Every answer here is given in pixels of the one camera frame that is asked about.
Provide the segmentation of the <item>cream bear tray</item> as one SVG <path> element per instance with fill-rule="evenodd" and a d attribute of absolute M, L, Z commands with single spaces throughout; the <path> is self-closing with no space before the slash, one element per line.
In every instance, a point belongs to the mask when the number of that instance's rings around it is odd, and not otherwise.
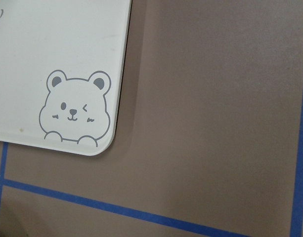
<path fill-rule="evenodd" d="M 113 141 L 130 0 L 0 0 L 0 141 L 94 156 Z"/>

